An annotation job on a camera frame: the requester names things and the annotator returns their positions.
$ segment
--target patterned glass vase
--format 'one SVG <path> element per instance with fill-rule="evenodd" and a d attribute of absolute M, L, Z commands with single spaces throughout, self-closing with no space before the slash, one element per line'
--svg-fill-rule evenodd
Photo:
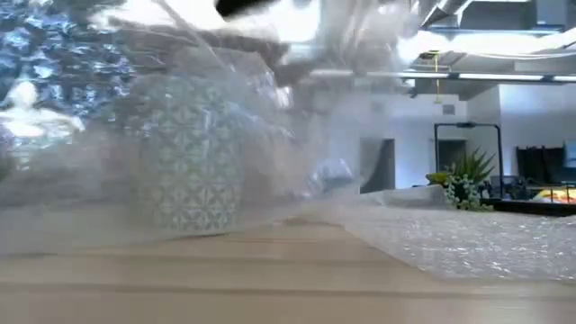
<path fill-rule="evenodd" d="M 221 90 L 203 79 L 144 76 L 125 128 L 139 144 L 139 217 L 200 234 L 234 224 L 243 182 L 238 125 Z"/>

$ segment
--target white wall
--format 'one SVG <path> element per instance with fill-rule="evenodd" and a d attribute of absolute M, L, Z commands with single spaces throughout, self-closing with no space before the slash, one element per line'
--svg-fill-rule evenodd
<path fill-rule="evenodd" d="M 516 147 L 576 140 L 576 85 L 500 85 L 504 174 L 516 175 Z"/>
<path fill-rule="evenodd" d="M 518 174 L 516 147 L 576 140 L 576 85 L 498 85 L 470 100 L 467 112 L 471 121 L 500 124 L 505 176 Z M 469 148 L 497 152 L 493 130 L 472 130 L 467 137 Z"/>
<path fill-rule="evenodd" d="M 396 94 L 348 93 L 318 94 L 316 105 L 328 105 L 333 110 L 330 134 L 330 154 L 333 158 L 348 158 L 352 168 L 360 164 L 360 139 L 372 137 L 394 139 L 396 187 L 408 188 L 428 183 L 425 175 L 434 171 L 434 123 L 463 122 L 466 102 L 455 95 L 422 94 L 414 99 Z M 374 110 L 375 104 L 381 109 Z M 455 116 L 443 116 L 442 104 L 454 104 Z M 458 129 L 444 129 L 442 139 L 465 139 Z"/>
<path fill-rule="evenodd" d="M 500 125 L 500 89 L 497 86 L 476 95 L 468 101 L 468 120 L 470 122 L 482 122 Z M 486 152 L 487 157 L 494 156 L 491 167 L 492 175 L 497 175 L 498 170 L 498 133 L 492 127 L 478 127 L 465 131 L 468 139 L 467 149 L 469 153 L 480 149 Z"/>

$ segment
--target ceiling light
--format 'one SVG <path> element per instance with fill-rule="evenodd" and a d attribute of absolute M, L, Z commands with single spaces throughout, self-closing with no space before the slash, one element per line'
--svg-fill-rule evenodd
<path fill-rule="evenodd" d="M 438 79 L 438 78 L 447 78 L 447 73 L 438 73 L 438 72 L 400 72 L 395 74 L 397 77 L 411 77 L 411 78 L 431 78 L 431 79 Z"/>
<path fill-rule="evenodd" d="M 201 30 L 216 30 L 225 25 L 212 1 L 170 1 L 168 4 L 187 23 Z M 90 17 L 90 22 L 99 29 L 111 29 L 111 19 L 150 25 L 172 25 L 174 20 L 155 1 L 127 0 L 121 5 L 106 8 Z"/>
<path fill-rule="evenodd" d="M 554 76 L 552 80 L 556 82 L 576 82 L 576 76 Z"/>
<path fill-rule="evenodd" d="M 389 10 L 390 10 L 390 7 L 386 4 L 383 4 L 383 5 L 378 7 L 378 13 L 380 13 L 380 14 L 386 14 L 386 13 L 388 13 Z"/>
<path fill-rule="evenodd" d="M 517 55 L 540 50 L 535 35 L 514 32 L 461 33 L 450 41 L 450 50 L 468 54 Z"/>
<path fill-rule="evenodd" d="M 476 2 L 513 2 L 513 3 L 526 3 L 531 0 L 474 0 Z"/>
<path fill-rule="evenodd" d="M 315 69 L 310 73 L 311 77 L 351 77 L 352 70 L 344 69 Z"/>
<path fill-rule="evenodd" d="M 224 28 L 258 38 L 274 37 L 285 42 L 306 42 L 316 37 L 320 16 L 320 0 L 313 0 L 304 7 L 297 7 L 292 1 L 278 1 L 261 13 L 239 17 Z"/>
<path fill-rule="evenodd" d="M 540 81 L 544 76 L 515 75 L 515 74 L 489 74 L 489 73 L 461 73 L 461 79 L 469 80 L 499 80 L 499 81 Z"/>

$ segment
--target wooden tabletop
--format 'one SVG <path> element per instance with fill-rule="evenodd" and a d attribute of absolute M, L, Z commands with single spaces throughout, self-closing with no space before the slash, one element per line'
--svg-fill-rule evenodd
<path fill-rule="evenodd" d="M 576 286 L 439 280 L 338 226 L 0 262 L 0 323 L 574 323 Z"/>

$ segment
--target open door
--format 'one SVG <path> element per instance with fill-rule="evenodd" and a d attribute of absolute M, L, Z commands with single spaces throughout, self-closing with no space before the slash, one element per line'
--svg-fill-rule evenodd
<path fill-rule="evenodd" d="M 360 194 L 395 189 L 394 139 L 362 139 L 360 150 L 362 166 L 372 165 L 374 152 L 376 153 L 375 167 L 367 177 L 368 181 L 360 188 Z"/>

